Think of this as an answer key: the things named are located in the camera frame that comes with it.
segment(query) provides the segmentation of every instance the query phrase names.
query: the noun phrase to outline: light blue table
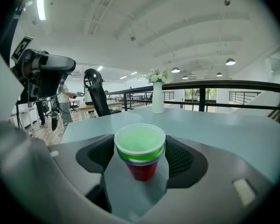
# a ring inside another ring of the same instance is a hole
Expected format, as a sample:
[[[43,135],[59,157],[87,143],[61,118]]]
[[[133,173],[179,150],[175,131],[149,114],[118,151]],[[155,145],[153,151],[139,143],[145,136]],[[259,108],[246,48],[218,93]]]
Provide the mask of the light blue table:
[[[166,135],[185,138],[229,150],[267,177],[280,178],[280,124],[268,117],[165,109],[153,114],[151,107],[70,123],[61,143],[115,134],[136,123],[156,125]]]

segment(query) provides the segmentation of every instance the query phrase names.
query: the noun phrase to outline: gray machine housing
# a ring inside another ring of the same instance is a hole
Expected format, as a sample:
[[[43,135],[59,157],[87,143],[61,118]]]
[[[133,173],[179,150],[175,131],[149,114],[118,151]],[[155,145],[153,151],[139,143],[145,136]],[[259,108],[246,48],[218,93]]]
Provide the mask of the gray machine housing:
[[[127,223],[91,200],[95,195],[89,193],[104,190],[104,169],[92,173],[77,162],[79,150],[110,139],[112,135],[104,135],[48,149],[42,140],[1,123],[0,178],[13,197],[45,223]],[[168,186],[163,198],[139,223],[239,223],[262,203],[272,188],[262,174],[231,152],[176,137],[168,136],[167,140],[203,154],[207,170],[189,188]],[[58,156],[52,158],[52,151],[58,151]],[[247,206],[242,204],[233,185],[242,178],[256,193]]]

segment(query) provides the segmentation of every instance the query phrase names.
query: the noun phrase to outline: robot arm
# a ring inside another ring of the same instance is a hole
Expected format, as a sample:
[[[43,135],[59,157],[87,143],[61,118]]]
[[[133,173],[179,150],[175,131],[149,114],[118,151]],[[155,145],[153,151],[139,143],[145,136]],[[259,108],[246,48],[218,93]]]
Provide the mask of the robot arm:
[[[75,67],[76,62],[71,58],[33,49],[25,50],[15,68],[12,68],[25,88],[17,104],[58,95]]]

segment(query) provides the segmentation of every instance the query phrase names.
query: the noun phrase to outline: railing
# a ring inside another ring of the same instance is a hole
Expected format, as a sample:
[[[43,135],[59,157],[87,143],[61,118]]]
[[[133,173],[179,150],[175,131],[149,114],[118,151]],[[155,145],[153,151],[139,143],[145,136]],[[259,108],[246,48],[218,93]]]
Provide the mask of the railing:
[[[107,93],[107,100],[113,100],[113,101],[122,101],[124,104],[124,98],[123,97],[108,97],[109,93]],[[133,93],[128,94],[128,100],[126,102],[127,109],[133,110],[137,106],[143,106],[147,105],[148,102],[152,102],[153,92],[144,92],[140,95],[134,95]],[[172,100],[174,99],[174,91],[163,91],[163,99],[166,100]]]
[[[210,89],[207,88],[206,91],[207,91],[207,96],[205,97],[205,99],[206,99],[205,102],[206,103],[216,103],[217,100],[210,99]],[[194,93],[194,89],[192,89],[190,99],[185,98],[185,102],[198,102],[199,99],[200,99],[200,94]]]
[[[229,101],[244,105],[257,97],[261,92],[259,91],[230,91]]]
[[[199,111],[201,112],[204,112],[205,106],[280,110],[280,106],[221,104],[221,103],[206,102],[205,99],[205,89],[207,88],[248,89],[248,90],[280,92],[280,84],[276,84],[276,83],[244,81],[244,80],[200,80],[200,81],[170,83],[170,84],[165,84],[162,87],[164,91],[179,90],[179,89],[197,89],[197,88],[200,89],[199,102],[164,101],[164,103],[177,104],[177,105],[198,105]],[[129,94],[144,93],[152,90],[153,90],[153,86],[146,86],[146,87],[140,87],[135,89],[123,90],[123,91],[109,92],[106,95],[123,94],[124,109],[125,111],[127,111],[128,101],[140,101],[140,102],[152,103],[152,100],[127,99],[127,96],[129,96]]]

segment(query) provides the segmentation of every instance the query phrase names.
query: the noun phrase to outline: flowers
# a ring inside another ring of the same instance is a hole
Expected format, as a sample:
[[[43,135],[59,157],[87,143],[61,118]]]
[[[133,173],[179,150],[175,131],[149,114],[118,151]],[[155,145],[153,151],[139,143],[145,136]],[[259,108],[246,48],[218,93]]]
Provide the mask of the flowers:
[[[148,80],[148,83],[165,83],[168,78],[168,71],[164,70],[163,72],[160,72],[159,70],[151,69],[150,72],[145,76],[145,78]]]

